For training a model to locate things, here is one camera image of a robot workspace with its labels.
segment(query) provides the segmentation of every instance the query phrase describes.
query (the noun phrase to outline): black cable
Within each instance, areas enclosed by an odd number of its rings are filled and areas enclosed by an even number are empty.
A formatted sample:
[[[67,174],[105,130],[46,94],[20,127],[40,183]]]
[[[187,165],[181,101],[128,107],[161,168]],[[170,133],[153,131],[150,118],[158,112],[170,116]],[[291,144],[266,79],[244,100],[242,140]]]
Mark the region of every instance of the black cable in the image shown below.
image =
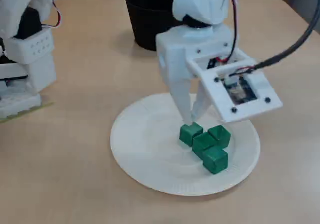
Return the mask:
[[[238,14],[237,14],[237,3],[236,0],[232,0],[232,5],[233,5],[233,24],[234,24],[234,37],[233,37],[233,45],[232,45],[232,50],[231,53],[229,54],[229,56],[225,59],[220,59],[220,58],[216,58],[218,62],[221,63],[228,63],[229,60],[231,59],[231,57],[233,56],[234,52],[235,52],[235,47],[237,45],[237,39],[238,39]]]
[[[251,73],[254,70],[257,69],[262,69],[271,65],[274,65],[278,62],[280,62],[281,60],[283,60],[284,58],[287,58],[289,55],[293,54],[295,51],[297,51],[297,49],[299,49],[305,42],[306,40],[310,37],[310,35],[312,34],[312,31],[314,30],[315,26],[317,25],[318,21],[320,19],[320,0],[318,0],[317,6],[316,6],[316,10],[314,12],[314,16],[312,18],[312,21],[309,24],[308,29],[304,32],[304,34],[298,39],[298,41],[292,45],[290,48],[288,48],[287,50],[285,50],[284,52],[269,58],[253,67],[248,68],[248,70],[243,71],[243,72],[235,72],[233,74],[231,74],[230,76],[235,76],[235,75],[241,75],[241,74],[245,74],[245,73]]]

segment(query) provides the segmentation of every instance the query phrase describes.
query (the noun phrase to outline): wire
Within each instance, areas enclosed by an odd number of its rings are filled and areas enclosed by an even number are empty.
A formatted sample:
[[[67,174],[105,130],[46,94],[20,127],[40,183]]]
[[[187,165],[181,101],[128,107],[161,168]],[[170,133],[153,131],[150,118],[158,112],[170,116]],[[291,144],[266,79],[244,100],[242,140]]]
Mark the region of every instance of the wire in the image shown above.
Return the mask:
[[[48,27],[48,28],[59,28],[62,24],[62,14],[60,12],[60,10],[58,9],[56,3],[54,2],[55,0],[52,0],[53,1],[53,6],[54,8],[56,9],[57,13],[58,13],[58,22],[56,25],[47,25],[47,24],[44,24],[42,25],[42,27]]]
[[[61,26],[61,24],[62,24],[62,14],[61,14],[60,10],[57,8],[57,5],[56,5],[56,3],[54,1],[53,1],[53,6],[54,6],[54,8],[56,9],[56,11],[58,13],[58,22],[57,22],[57,24],[56,25],[47,25],[47,24],[45,24],[45,25],[42,25],[42,27],[59,28]]]
[[[232,50],[229,56],[225,59],[220,59],[219,57],[216,58],[216,60],[220,63],[228,63],[229,60],[231,59],[232,55],[234,54],[235,47],[237,45],[237,39],[238,39],[238,11],[237,11],[237,0],[232,0],[232,5],[233,5],[233,22],[234,22],[234,38],[233,38],[233,45],[232,45]]]
[[[274,65],[276,63],[279,63],[284,58],[287,58],[289,55],[296,52],[307,41],[307,39],[312,34],[312,31],[314,30],[315,26],[317,25],[319,19],[320,19],[320,0],[318,0],[316,10],[314,12],[314,16],[313,16],[312,21],[310,22],[308,28],[306,29],[304,34],[298,39],[298,41],[294,45],[292,45],[291,47],[289,47],[288,49],[286,49],[282,53],[253,66],[252,68],[248,69],[245,72],[238,73],[239,70],[236,70],[235,73],[231,74],[230,76],[241,75],[244,73],[251,73],[255,70],[262,69],[262,68]]]

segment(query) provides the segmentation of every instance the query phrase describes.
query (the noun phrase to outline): screw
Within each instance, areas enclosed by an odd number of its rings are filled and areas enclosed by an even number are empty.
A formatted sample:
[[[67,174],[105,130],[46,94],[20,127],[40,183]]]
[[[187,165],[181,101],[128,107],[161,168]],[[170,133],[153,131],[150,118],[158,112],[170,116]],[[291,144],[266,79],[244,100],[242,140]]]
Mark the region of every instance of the screw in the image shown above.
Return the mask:
[[[271,103],[271,99],[269,97],[264,99],[266,103]]]
[[[237,109],[236,107],[233,107],[233,108],[231,109],[231,112],[236,113],[236,112],[238,112],[238,109]]]

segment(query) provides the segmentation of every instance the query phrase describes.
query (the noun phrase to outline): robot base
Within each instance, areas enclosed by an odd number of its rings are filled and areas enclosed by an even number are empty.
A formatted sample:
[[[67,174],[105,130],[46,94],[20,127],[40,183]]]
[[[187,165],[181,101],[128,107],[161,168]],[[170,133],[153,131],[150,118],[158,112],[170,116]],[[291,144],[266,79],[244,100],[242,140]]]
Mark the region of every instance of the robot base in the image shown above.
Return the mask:
[[[213,108],[198,121],[208,128],[220,124]],[[260,156],[259,136],[250,121],[224,126],[232,133],[226,148],[229,166],[211,174],[192,149],[179,140],[182,118],[170,94],[144,98],[116,119],[110,144],[121,168],[143,185],[169,194],[202,196],[229,189],[243,181]]]
[[[0,92],[0,119],[17,115],[19,112],[41,106],[41,96],[34,95],[23,80],[13,81],[10,87]]]

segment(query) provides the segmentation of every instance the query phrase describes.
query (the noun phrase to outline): circuit board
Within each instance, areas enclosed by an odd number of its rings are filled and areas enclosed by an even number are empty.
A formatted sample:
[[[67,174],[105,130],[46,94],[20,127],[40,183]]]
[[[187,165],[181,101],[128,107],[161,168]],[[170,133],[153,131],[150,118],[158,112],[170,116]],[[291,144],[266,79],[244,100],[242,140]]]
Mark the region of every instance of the circuit board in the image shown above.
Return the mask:
[[[250,84],[243,76],[236,80],[223,79],[223,84],[235,105],[240,105],[250,101],[257,100],[257,96],[250,87]]]

